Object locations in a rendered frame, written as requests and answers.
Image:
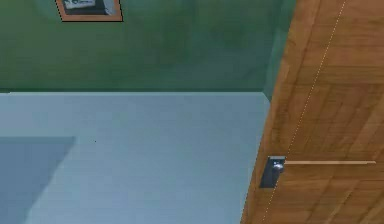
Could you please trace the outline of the brown framed wall picture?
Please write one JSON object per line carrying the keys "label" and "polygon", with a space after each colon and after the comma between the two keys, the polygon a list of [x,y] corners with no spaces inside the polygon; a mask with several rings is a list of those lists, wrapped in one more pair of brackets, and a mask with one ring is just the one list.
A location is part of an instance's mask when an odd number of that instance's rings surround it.
{"label": "brown framed wall picture", "polygon": [[63,22],[122,22],[119,0],[55,0]]}

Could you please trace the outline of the brown wooden room door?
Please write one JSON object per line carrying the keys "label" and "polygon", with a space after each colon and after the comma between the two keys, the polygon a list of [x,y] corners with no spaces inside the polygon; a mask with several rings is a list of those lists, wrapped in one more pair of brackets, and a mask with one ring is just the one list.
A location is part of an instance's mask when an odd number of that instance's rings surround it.
{"label": "brown wooden room door", "polygon": [[296,1],[239,224],[384,224],[384,0]]}

